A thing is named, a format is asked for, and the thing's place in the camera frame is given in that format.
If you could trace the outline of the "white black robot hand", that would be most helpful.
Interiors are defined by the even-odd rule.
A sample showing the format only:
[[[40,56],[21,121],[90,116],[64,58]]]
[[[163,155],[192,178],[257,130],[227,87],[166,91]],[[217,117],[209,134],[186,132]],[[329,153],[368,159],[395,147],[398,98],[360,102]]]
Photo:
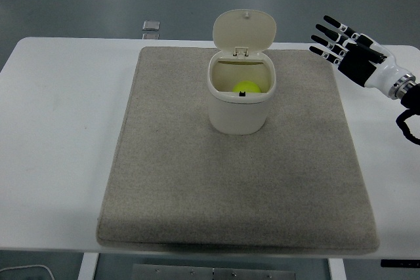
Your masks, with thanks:
[[[393,53],[384,46],[328,15],[324,21],[333,28],[317,24],[316,29],[325,37],[312,35],[311,39],[322,48],[311,46],[309,50],[336,66],[352,82],[376,88],[391,99],[404,94],[406,85],[415,84],[415,76],[397,65]]]

